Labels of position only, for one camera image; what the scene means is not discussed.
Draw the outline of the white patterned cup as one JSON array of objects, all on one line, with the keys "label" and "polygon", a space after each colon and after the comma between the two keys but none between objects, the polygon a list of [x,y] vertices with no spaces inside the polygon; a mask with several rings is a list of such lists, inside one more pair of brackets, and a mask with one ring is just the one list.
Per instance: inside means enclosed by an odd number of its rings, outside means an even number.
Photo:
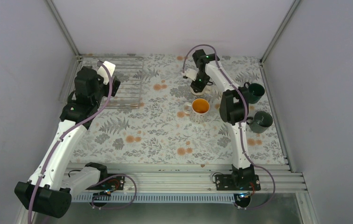
[{"label": "white patterned cup", "polygon": [[203,123],[210,110],[210,104],[203,98],[197,98],[191,103],[186,102],[183,105],[183,112],[190,117],[193,123]]}]

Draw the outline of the dark teal mug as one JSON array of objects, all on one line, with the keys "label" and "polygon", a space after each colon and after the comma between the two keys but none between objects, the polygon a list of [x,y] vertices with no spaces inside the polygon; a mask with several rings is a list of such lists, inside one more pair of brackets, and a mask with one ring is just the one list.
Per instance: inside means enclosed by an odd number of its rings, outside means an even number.
[{"label": "dark teal mug", "polygon": [[248,102],[256,104],[265,94],[265,88],[258,83],[245,82],[244,87],[248,89]]}]

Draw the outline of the dark grey-green mug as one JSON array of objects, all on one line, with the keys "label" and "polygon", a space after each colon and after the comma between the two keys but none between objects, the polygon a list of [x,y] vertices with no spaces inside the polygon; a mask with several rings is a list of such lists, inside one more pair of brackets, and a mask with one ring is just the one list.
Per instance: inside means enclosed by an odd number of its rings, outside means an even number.
[{"label": "dark grey-green mug", "polygon": [[246,123],[254,133],[263,133],[273,125],[273,117],[265,111],[258,111],[254,116],[247,118]]}]

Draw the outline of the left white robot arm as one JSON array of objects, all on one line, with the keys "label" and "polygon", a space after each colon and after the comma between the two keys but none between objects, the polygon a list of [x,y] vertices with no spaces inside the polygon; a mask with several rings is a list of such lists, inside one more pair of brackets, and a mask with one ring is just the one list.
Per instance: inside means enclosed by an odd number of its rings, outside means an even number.
[{"label": "left white robot arm", "polygon": [[29,179],[16,184],[14,193],[28,211],[28,223],[32,223],[33,212],[61,218],[73,197],[93,186],[102,189],[108,184],[106,166],[94,162],[86,164],[72,177],[64,178],[78,142],[120,86],[114,74],[115,64],[103,61],[97,67],[94,70],[84,66],[77,73],[75,89],[68,96],[47,153]]}]

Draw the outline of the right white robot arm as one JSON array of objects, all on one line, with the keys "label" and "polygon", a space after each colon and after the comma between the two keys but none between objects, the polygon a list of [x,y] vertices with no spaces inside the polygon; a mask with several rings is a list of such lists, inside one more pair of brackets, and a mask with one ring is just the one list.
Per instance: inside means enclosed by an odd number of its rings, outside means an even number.
[{"label": "right white robot arm", "polygon": [[249,159],[246,137],[246,119],[248,118],[248,89],[240,87],[224,71],[215,54],[206,54],[203,49],[192,55],[198,68],[197,72],[188,72],[192,80],[193,93],[203,93],[211,81],[222,92],[219,114],[229,129],[233,149],[231,183],[237,190],[255,183],[254,166]]}]

